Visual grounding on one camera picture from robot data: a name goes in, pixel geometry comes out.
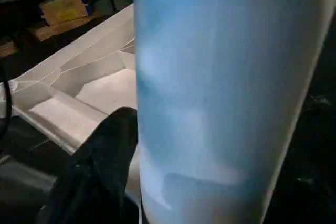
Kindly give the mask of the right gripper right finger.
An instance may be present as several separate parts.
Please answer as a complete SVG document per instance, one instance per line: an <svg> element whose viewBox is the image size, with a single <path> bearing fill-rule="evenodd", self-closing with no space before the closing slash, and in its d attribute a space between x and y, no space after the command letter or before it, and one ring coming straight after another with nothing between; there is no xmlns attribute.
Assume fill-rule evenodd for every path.
<svg viewBox="0 0 336 224"><path fill-rule="evenodd" d="M291 147L264 223L335 223L335 171L319 148Z"/></svg>

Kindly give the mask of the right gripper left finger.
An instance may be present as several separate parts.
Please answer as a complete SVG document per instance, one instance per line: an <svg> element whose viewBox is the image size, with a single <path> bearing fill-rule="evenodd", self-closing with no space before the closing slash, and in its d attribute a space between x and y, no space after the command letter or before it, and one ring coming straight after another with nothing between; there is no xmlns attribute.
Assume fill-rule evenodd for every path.
<svg viewBox="0 0 336 224"><path fill-rule="evenodd" d="M106 117L70 157L36 222L138 223L138 207L125 193L137 143L136 109Z"/></svg>

